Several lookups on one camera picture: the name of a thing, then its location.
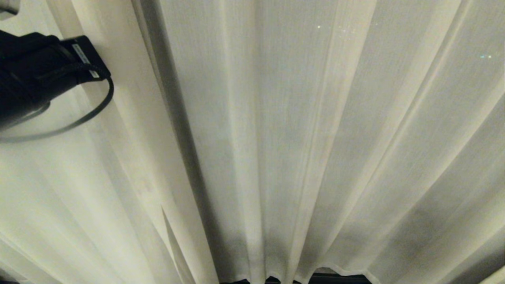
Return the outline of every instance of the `label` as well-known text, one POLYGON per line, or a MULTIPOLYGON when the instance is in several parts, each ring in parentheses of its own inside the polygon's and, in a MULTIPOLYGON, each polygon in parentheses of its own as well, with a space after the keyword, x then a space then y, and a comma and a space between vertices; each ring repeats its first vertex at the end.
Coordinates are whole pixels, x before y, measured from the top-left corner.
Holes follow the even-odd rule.
MULTIPOLYGON (((89 62, 88 57, 86 57, 86 54, 84 54, 84 52, 82 51, 81 47, 78 44, 75 43, 72 45, 72 47, 74 48, 77 55, 81 58, 82 62, 87 63, 87 64, 91 64, 89 62)), ((90 70, 89 72, 93 76, 93 78, 100 78, 98 73, 96 73, 95 71, 90 70)))

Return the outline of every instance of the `fabric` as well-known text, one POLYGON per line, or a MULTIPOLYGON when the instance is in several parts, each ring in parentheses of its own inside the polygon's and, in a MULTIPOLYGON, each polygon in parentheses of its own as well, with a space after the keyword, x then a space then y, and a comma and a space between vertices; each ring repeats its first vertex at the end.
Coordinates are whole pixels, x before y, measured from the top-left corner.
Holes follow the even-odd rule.
POLYGON ((505 264, 504 27, 501 0, 23 0, 2 30, 86 34, 117 90, 72 132, 1 146, 0 268, 37 284, 307 283, 318 267, 480 282, 505 264))

